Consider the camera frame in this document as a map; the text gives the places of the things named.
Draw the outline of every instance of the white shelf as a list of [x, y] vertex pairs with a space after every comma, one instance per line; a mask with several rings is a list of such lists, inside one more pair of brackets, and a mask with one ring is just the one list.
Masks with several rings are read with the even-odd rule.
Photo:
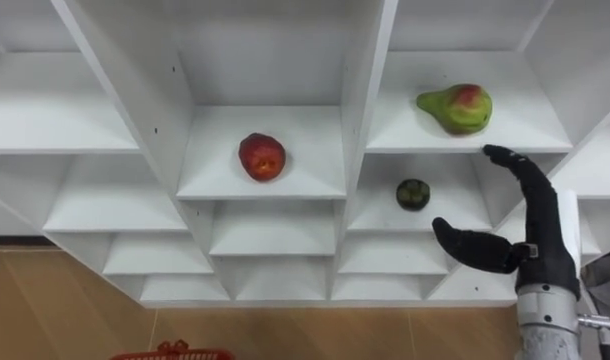
[[210, 274], [213, 270], [190, 234], [118, 234], [103, 274]]
[[[401, 209], [396, 187], [418, 178], [430, 187], [430, 201], [418, 212]], [[369, 155], [365, 157], [350, 231], [431, 231], [437, 216], [453, 226], [491, 230], [478, 180], [467, 155]]]
[[339, 275], [332, 300], [423, 300], [441, 279], [423, 275]]
[[514, 276], [482, 272], [461, 265], [429, 295], [430, 301], [516, 301]]
[[[454, 137], [416, 107], [416, 96], [459, 83], [483, 86], [492, 118], [480, 133]], [[369, 153], [479, 152], [497, 144], [524, 153], [572, 144], [527, 61], [517, 52], [388, 52], [369, 132]]]
[[610, 199], [610, 124], [570, 159], [552, 182], [574, 190], [580, 199]]
[[187, 231], [141, 155], [79, 155], [43, 230]]
[[230, 258], [222, 264], [235, 300], [325, 300], [322, 258]]
[[138, 146], [81, 54], [0, 58], [0, 154], [110, 152]]
[[216, 205], [210, 255], [333, 255], [328, 201], [225, 201]]
[[[240, 142], [258, 132], [287, 152], [285, 168], [258, 183], [238, 159]], [[338, 107], [199, 107], [185, 155], [180, 199], [341, 199], [345, 197]]]
[[446, 275], [447, 254], [429, 234], [349, 236], [343, 241], [341, 274]]
[[150, 275], [140, 297], [145, 304], [227, 300], [229, 296], [211, 275]]

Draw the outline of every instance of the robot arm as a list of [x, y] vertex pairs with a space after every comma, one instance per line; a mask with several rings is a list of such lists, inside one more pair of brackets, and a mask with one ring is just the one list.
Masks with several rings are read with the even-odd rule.
[[493, 234], [454, 229], [443, 218], [432, 223], [436, 238], [464, 265], [503, 274], [518, 270], [515, 289], [523, 359], [580, 359], [576, 303], [581, 250], [576, 196], [557, 192], [526, 156], [494, 145], [486, 145], [483, 152], [520, 183], [527, 204], [525, 241], [511, 244]]

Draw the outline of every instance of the wooden floor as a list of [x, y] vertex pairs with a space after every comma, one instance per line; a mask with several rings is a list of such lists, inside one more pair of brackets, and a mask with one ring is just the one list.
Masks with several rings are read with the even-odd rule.
[[0, 360], [108, 359], [182, 338], [237, 359], [513, 359], [509, 309], [145, 310], [60, 251], [0, 252]]

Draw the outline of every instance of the cubby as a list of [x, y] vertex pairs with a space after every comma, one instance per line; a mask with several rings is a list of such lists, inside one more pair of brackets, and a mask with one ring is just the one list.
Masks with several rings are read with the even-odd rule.
[[[416, 106], [458, 83], [492, 98], [476, 134]], [[271, 181], [239, 160], [255, 132], [286, 150]], [[490, 143], [577, 193], [583, 264], [610, 251], [610, 0], [0, 2], [0, 233], [147, 307], [511, 304], [431, 227], [523, 240]]]

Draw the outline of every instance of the green pear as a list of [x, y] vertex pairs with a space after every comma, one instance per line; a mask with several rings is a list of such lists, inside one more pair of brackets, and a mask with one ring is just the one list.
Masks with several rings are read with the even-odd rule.
[[482, 87], [472, 84], [422, 93], [416, 98], [416, 105], [453, 135], [479, 132], [492, 116], [492, 98]]

